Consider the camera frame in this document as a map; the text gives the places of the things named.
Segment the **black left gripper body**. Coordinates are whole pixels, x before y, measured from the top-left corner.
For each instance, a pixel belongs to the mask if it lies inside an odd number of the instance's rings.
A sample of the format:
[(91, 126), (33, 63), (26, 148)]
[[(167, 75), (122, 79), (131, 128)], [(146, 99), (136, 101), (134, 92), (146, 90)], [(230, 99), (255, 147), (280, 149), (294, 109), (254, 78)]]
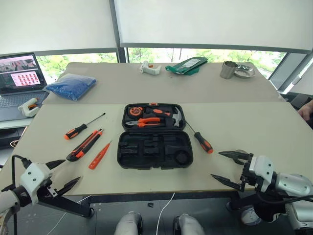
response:
[(37, 190), (38, 200), (47, 198), (56, 198), (59, 194), (56, 189), (52, 188), (52, 180), (50, 178), (43, 181), (42, 185)]

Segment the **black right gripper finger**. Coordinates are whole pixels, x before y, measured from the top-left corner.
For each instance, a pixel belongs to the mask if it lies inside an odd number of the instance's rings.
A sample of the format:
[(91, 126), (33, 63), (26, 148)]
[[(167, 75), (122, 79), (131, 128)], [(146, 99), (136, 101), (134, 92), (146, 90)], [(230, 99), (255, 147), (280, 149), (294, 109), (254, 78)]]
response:
[(211, 176), (212, 176), (214, 179), (218, 180), (220, 183), (222, 183), (222, 184), (224, 184), (224, 185), (226, 185), (226, 186), (228, 186), (228, 187), (231, 187), (231, 188), (233, 188), (233, 189), (235, 189), (235, 190), (240, 190), (240, 189), (241, 189), (241, 185), (240, 185), (240, 184), (235, 183), (235, 182), (232, 182), (232, 181), (231, 181), (230, 179), (228, 179), (228, 178), (225, 178), (225, 177), (219, 176), (219, 175), (215, 175), (215, 174), (211, 174)]
[(218, 152), (220, 155), (231, 158), (236, 164), (244, 165), (246, 162), (250, 162), (253, 153), (239, 152), (239, 151), (221, 151)]

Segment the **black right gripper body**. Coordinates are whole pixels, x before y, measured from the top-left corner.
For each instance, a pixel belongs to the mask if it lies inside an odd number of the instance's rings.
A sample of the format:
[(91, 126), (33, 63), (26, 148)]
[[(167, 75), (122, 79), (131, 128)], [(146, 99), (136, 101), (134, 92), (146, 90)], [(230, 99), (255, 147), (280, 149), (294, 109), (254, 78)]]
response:
[(244, 163), (243, 171), (240, 176), (241, 180), (240, 191), (245, 190), (246, 184), (254, 186), (257, 189), (260, 189), (261, 178), (260, 176), (257, 176), (255, 172), (257, 157), (254, 156), (253, 154), (241, 154), (240, 159), (246, 161)]

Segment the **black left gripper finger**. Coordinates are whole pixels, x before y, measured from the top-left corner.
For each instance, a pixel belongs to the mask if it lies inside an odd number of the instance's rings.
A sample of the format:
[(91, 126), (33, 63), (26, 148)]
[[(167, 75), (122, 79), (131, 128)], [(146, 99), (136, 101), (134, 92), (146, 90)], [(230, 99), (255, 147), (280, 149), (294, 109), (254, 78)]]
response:
[(45, 165), (49, 168), (49, 169), (54, 169), (56, 167), (58, 167), (60, 164), (64, 163), (65, 159), (61, 159), (61, 160), (55, 160), (55, 161), (51, 161), (46, 163)]
[(68, 191), (70, 191), (75, 184), (80, 180), (81, 177), (77, 177), (69, 182), (67, 182), (66, 184), (64, 184), (64, 187), (60, 190), (57, 191), (57, 194), (59, 196), (64, 195), (65, 193), (67, 193)]

